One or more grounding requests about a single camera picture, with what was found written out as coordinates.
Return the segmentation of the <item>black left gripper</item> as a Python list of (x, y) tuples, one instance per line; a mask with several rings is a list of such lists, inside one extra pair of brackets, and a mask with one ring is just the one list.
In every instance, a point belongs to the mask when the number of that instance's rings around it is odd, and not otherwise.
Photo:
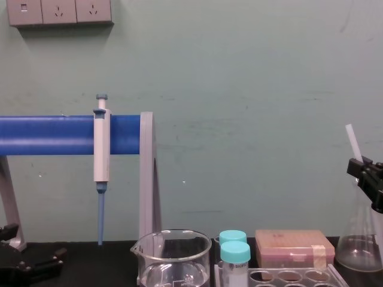
[(17, 236), (18, 224), (9, 224), (0, 229), (1, 241), (1, 284), (2, 285), (31, 285), (31, 277), (58, 276), (68, 251), (60, 248), (48, 254), (23, 257), (16, 248), (10, 246), (9, 241)]

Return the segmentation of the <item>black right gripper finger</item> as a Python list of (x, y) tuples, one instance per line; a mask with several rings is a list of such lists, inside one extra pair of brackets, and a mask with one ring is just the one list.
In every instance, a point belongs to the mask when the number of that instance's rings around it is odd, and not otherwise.
[[(358, 179), (358, 186), (362, 189), (362, 171), (364, 163), (355, 158), (351, 158), (348, 162), (347, 173)], [(382, 213), (382, 201), (371, 201), (371, 207), (375, 212)]]
[(362, 189), (371, 201), (382, 201), (382, 163), (362, 156)]

